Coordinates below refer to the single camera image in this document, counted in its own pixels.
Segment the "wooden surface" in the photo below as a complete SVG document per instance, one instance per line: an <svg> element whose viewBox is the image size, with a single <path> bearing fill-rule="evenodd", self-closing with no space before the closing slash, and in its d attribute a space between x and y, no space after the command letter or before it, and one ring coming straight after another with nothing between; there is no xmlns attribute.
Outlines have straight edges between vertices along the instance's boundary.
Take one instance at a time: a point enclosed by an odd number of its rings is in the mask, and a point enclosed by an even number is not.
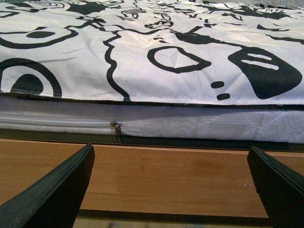
<svg viewBox="0 0 304 228"><path fill-rule="evenodd" d="M255 226L248 224L217 224L164 222L145 220L104 219L92 217L77 217L73 228L271 228L270 226Z"/></svg>
<svg viewBox="0 0 304 228"><path fill-rule="evenodd" d="M0 203L83 145L0 139ZM247 152L94 145L82 209L266 217ZM304 174L304 154L272 152Z"/></svg>

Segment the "cartoon pattern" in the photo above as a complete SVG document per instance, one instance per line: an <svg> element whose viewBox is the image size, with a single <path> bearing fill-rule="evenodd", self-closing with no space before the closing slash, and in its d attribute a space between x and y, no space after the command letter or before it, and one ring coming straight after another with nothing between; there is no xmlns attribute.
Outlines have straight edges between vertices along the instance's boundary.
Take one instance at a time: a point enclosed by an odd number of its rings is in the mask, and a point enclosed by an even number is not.
<svg viewBox="0 0 304 228"><path fill-rule="evenodd" d="M200 0L0 3L0 92L304 104L304 11Z"/></svg>

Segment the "zipper track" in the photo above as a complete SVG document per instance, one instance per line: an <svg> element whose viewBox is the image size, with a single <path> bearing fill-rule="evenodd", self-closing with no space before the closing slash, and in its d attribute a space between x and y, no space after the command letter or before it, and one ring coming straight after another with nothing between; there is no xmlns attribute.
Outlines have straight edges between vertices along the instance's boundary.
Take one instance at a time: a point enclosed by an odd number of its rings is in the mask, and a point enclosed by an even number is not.
<svg viewBox="0 0 304 228"><path fill-rule="evenodd" d="M68 117L36 117L19 115L0 115L1 124L42 126L42 127L65 127L65 128L94 128L113 129L111 120L68 118Z"/></svg>

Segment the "zipper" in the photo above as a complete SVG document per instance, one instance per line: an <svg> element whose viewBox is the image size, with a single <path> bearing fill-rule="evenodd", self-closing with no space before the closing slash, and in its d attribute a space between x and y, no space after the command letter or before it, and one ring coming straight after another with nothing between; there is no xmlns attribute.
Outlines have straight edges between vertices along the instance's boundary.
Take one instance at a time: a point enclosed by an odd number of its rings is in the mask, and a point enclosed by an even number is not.
<svg viewBox="0 0 304 228"><path fill-rule="evenodd" d="M115 129L115 135L122 135L122 123L118 123L116 121L110 122L110 126L112 129Z"/></svg>
<svg viewBox="0 0 304 228"><path fill-rule="evenodd" d="M64 118L64 117L35 117L19 115L1 115L0 124L37 127L65 127L65 128L91 128L91 129L115 129L116 135L121 135L122 123L110 120Z"/></svg>

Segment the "black outline drawing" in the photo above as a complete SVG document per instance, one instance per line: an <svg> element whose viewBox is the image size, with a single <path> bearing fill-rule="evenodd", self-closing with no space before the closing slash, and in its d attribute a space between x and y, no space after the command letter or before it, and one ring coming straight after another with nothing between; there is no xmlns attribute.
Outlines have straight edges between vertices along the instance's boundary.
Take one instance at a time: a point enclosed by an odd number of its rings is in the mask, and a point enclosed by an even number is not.
<svg viewBox="0 0 304 228"><path fill-rule="evenodd" d="M197 65L183 66L183 67L174 68L174 67L170 67L170 66L165 66L165 65L157 62L156 59L155 59L155 54L158 51L161 51L161 50L164 50L164 49L169 49L169 48L177 49L182 55L194 60L198 64ZM174 72L176 74L202 70L202 69L204 69L206 67L209 67L211 65L211 62L206 61L206 60L204 60L204 59L202 59L202 58L200 58L200 57L198 57L194 54L188 53L184 49L182 49L181 47L176 47L176 46L164 46L164 47L158 47L158 48L151 49L148 52L147 58L156 67L158 67L162 70L165 70L165 71Z"/></svg>
<svg viewBox="0 0 304 228"><path fill-rule="evenodd" d="M47 10L49 8L52 8L52 9L61 9L61 8L64 8L65 5L63 3L61 3L60 1L28 1L29 3L31 4L35 4L35 5L38 5L38 6L42 6L42 7L45 7L45 8L40 8L38 10Z"/></svg>
<svg viewBox="0 0 304 228"><path fill-rule="evenodd" d="M267 34L266 34L266 36L268 36L268 37L270 37L271 39L274 39L274 40L284 40L284 41L289 41L289 42L298 42L298 43L304 45L304 39L295 39L295 38L291 38L291 37L274 37L274 36L267 35Z"/></svg>
<svg viewBox="0 0 304 228"><path fill-rule="evenodd" d="M41 48L41 47L47 47L47 46L62 42L66 39L73 38L78 35L78 32L76 32L72 29L66 28L66 30L70 31L69 35L65 35L65 36L62 36L62 37L59 37L59 38L56 38L56 39L53 39L53 40L50 40L47 42L43 42L43 43L32 43L32 44L13 43L13 42L10 42L10 41L7 41L7 40L1 38L1 34L4 34L4 35L6 35L6 34L29 34L30 32L42 31L43 29L46 29L46 28L39 27L39 28L36 28L35 30L29 31L29 32L0 32L0 45L7 47L7 48L13 48L13 49Z"/></svg>
<svg viewBox="0 0 304 228"><path fill-rule="evenodd" d="M302 74L276 55L259 47L246 47L244 45L228 43L195 33L201 28L201 26L197 26L188 33L175 33L175 35L177 39L191 44L217 43L242 48L240 51L228 56L228 60L239 67L245 74L258 98L268 99L281 95L297 87L301 83L303 79ZM261 64L269 64L270 66L277 66L278 70L259 66L257 64L248 64L244 62L246 60L252 63L258 62Z"/></svg>
<svg viewBox="0 0 304 228"><path fill-rule="evenodd" d="M123 96L123 98L124 98L123 101L130 101L130 95L124 89L122 89L113 79L113 72L115 71L115 69L117 67L117 62L115 60L111 59L111 52L112 52L114 46L111 45L110 42L113 40L116 40L118 38L121 38L121 36L119 36L117 34L117 32L114 34L116 35L115 37L113 37L107 41L104 41L104 45L109 47L109 49L107 49L107 51L105 52L104 58L105 58L106 62L111 65L106 73L106 79L107 79L108 83L110 84L110 86Z"/></svg>
<svg viewBox="0 0 304 228"><path fill-rule="evenodd" d="M4 70L15 67L15 66L23 66L23 67L29 67L33 70L38 71L41 73L51 84L53 88L53 96L61 98L62 97L62 90L59 82L57 81L56 77L53 75L49 69L47 69L44 65L41 63L32 61L30 59L25 58L10 58L6 59L3 62L0 62L0 84L2 83L2 76ZM37 93L33 91L29 91L28 94L37 95Z"/></svg>
<svg viewBox="0 0 304 228"><path fill-rule="evenodd" d="M11 5L14 6L7 6L6 8L8 10L19 10L19 11L25 11L25 12L29 12L29 13L37 13L39 12L38 9L33 8L31 5L28 5L27 3L24 2L14 2L11 3Z"/></svg>
<svg viewBox="0 0 304 228"><path fill-rule="evenodd" d="M8 15L0 16L0 18L8 18L20 14L19 12L12 12L12 11L0 11L0 13L9 13Z"/></svg>
<svg viewBox="0 0 304 228"><path fill-rule="evenodd" d="M260 30L268 30L268 31L272 31L272 32L287 32L287 31L290 31L290 29L282 29L282 28L265 28L261 25L257 25L256 27L257 29L260 29Z"/></svg>

